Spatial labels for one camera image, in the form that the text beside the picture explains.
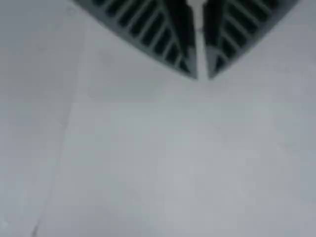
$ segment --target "white surface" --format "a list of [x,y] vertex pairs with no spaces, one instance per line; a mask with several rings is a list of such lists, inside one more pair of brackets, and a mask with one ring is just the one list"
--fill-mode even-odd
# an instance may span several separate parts
[[61,155],[83,48],[63,0],[0,1],[0,237],[29,237]]
[[[314,0],[303,0],[229,71],[199,82],[148,60],[84,13],[70,11],[75,19],[60,26],[76,25],[77,30],[60,32],[52,52],[59,60],[72,52],[65,60],[71,67],[49,63],[37,75],[44,60],[25,69],[7,62],[17,68],[4,75],[17,82],[1,87],[14,93],[5,89],[1,95],[12,101],[20,98],[18,92],[25,97],[12,105],[1,102],[15,110],[4,123],[14,136],[1,150],[0,190],[8,191],[0,208],[19,220],[14,226],[3,219],[8,220],[3,229],[27,234],[40,217],[37,237],[314,236],[315,10]],[[81,51],[61,161],[40,216],[63,141],[65,126],[57,121],[67,117],[71,93],[49,79],[41,88],[54,88],[50,96],[33,97],[33,88],[49,75],[64,78],[72,91],[73,60]],[[32,86],[19,87],[21,75]],[[41,109],[25,98],[40,101]],[[68,106],[62,107],[63,101]],[[19,123],[15,114],[21,114]],[[49,141],[53,147],[43,149]],[[24,187],[32,195],[18,205],[15,198]],[[20,206],[25,209],[16,211]]]

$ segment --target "white ceiling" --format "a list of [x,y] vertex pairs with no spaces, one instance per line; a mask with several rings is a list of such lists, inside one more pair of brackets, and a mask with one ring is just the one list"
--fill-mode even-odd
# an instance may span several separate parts
[[0,236],[314,236],[315,11],[196,82],[70,2],[1,2]]

